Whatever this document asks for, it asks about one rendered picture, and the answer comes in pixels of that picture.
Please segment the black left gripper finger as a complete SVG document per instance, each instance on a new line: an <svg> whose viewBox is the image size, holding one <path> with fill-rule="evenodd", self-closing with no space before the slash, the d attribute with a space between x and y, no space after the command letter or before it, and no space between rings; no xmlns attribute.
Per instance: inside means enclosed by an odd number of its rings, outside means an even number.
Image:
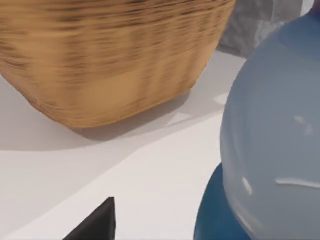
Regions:
<svg viewBox="0 0 320 240"><path fill-rule="evenodd" d="M63 240L115 240L115 198L108 197Z"/></svg>

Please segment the brown wicker basket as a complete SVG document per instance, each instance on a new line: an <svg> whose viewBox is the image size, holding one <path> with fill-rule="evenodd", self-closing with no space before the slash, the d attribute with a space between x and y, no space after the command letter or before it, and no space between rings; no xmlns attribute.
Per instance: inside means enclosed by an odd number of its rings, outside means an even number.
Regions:
<svg viewBox="0 0 320 240"><path fill-rule="evenodd" d="M70 128L112 124L188 92L236 0L0 0L0 75Z"/></svg>

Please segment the pale blue round bottle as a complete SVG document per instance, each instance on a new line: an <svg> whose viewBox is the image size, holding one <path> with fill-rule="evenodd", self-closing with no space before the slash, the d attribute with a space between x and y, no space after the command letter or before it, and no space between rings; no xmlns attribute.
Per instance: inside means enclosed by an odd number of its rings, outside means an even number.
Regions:
<svg viewBox="0 0 320 240"><path fill-rule="evenodd" d="M220 157L193 240L320 240L320 0L244 63Z"/></svg>

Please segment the grey stone-like block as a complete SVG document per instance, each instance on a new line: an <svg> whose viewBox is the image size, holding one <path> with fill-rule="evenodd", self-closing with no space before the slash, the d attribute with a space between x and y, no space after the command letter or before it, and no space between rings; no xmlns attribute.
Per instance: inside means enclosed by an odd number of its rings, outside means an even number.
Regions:
<svg viewBox="0 0 320 240"><path fill-rule="evenodd" d="M247 58L274 30L308 13L314 0L236 0L217 49Z"/></svg>

